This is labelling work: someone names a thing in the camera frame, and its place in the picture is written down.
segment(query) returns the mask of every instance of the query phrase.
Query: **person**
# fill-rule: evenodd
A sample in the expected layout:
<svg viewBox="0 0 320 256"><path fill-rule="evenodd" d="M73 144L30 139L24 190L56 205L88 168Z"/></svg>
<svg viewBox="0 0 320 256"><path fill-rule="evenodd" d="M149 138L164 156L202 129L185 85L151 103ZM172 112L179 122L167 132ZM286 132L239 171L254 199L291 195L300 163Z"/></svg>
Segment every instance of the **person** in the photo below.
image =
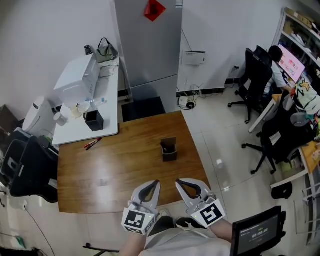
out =
<svg viewBox="0 0 320 256"><path fill-rule="evenodd" d="M291 93L292 88L288 84L286 84L286 82L282 76L282 73L280 71L280 68L278 67L278 64L281 61L282 56L283 56L281 49L278 46L274 45L274 46L270 47L268 53L272 58L272 67L271 68L272 68L273 74L272 74L272 77L270 78L269 82L266 84L266 86L264 88L263 97L264 98L271 97L273 83L275 83L276 87L282 89L283 91L286 90L289 93Z"/></svg>
<svg viewBox="0 0 320 256"><path fill-rule="evenodd" d="M130 233L119 252L120 256L229 256L232 225L221 219L208 229L192 218L180 218L176 223L162 216L149 236Z"/></svg>

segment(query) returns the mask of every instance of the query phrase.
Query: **desk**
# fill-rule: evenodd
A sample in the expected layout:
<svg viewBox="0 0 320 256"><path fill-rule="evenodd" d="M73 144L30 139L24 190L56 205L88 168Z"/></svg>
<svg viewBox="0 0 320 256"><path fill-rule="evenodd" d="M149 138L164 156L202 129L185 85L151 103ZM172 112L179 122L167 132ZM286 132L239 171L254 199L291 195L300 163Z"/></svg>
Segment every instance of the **desk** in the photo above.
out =
<svg viewBox="0 0 320 256"><path fill-rule="evenodd" d="M119 58L112 62L104 62L105 65L119 65ZM104 136L111 136L118 133L118 78L119 67L115 67L113 75L99 78L95 92L94 99L105 99L105 103L96 107L90 108L89 111L98 110L104 119L103 130L92 131L86 124L84 118L74 118L71 111L64 104L61 107L61 114L68 118L64 126L56 124L53 145L61 145L66 143L78 142L99 138Z"/></svg>
<svg viewBox="0 0 320 256"><path fill-rule="evenodd" d="M249 128L249 133L252 133L254 129L260 124L260 122L266 117L266 115L269 113L269 111L273 108L274 105L276 105L279 98L281 98L282 94L274 94L272 95L272 100L268 104L268 106L265 108L265 110L262 112L262 114L258 117L258 119L254 122L254 124Z"/></svg>
<svg viewBox="0 0 320 256"><path fill-rule="evenodd" d="M160 141L176 137L176 161L163 162ZM90 150L81 141L60 146L58 203L63 213L122 212L135 188L160 180L158 206L182 198L178 178L209 182L181 111L119 124L116 136L104 137Z"/></svg>

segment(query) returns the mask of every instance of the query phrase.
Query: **computer monitor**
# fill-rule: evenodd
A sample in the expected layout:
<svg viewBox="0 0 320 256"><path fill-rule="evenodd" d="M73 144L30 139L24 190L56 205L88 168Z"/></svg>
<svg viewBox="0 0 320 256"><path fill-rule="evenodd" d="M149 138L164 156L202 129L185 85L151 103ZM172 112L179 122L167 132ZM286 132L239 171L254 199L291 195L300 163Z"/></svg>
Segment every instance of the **computer monitor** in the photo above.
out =
<svg viewBox="0 0 320 256"><path fill-rule="evenodd" d="M276 206L256 216L233 223L230 256L258 256L275 247L285 236L286 212Z"/></svg>
<svg viewBox="0 0 320 256"><path fill-rule="evenodd" d="M305 66L285 47L279 44L283 56L279 62L279 66L297 83L305 70Z"/></svg>

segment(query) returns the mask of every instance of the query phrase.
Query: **white table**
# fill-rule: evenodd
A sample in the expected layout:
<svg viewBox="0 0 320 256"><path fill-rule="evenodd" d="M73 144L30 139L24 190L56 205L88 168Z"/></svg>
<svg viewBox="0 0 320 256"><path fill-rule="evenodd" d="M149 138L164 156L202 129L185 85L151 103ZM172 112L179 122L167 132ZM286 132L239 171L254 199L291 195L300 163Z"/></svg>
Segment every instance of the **white table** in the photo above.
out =
<svg viewBox="0 0 320 256"><path fill-rule="evenodd" d="M104 120L103 130L92 131L82 116L74 118L70 109L63 104L60 112L68 121L64 126L59 126L58 124L55 126L53 145L95 139L118 133L119 58L102 63L102 66L109 65L110 69L114 68L113 75L99 78L94 92L94 99L104 98L106 102L88 110L99 111Z"/></svg>
<svg viewBox="0 0 320 256"><path fill-rule="evenodd" d="M272 95L272 100L270 101L268 106L265 108L265 110L262 112L262 114L258 117L258 119L254 122L254 124L249 128L249 133L252 133L254 131L254 129L266 117L266 115L273 108L273 106L276 105L276 100L278 100L278 97L274 97L274 95Z"/></svg>

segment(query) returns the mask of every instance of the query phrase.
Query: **cup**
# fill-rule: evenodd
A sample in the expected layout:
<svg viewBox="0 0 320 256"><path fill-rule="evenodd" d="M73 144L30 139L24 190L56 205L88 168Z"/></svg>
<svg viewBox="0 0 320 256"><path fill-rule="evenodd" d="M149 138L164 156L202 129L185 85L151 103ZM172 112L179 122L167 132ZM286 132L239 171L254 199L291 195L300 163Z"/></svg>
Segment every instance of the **cup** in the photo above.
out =
<svg viewBox="0 0 320 256"><path fill-rule="evenodd" d="M82 116L82 113L79 112L78 104L70 107L71 114L74 118L79 118Z"/></svg>
<svg viewBox="0 0 320 256"><path fill-rule="evenodd" d="M64 126L67 122L67 119L60 112L54 115L53 120L60 126Z"/></svg>

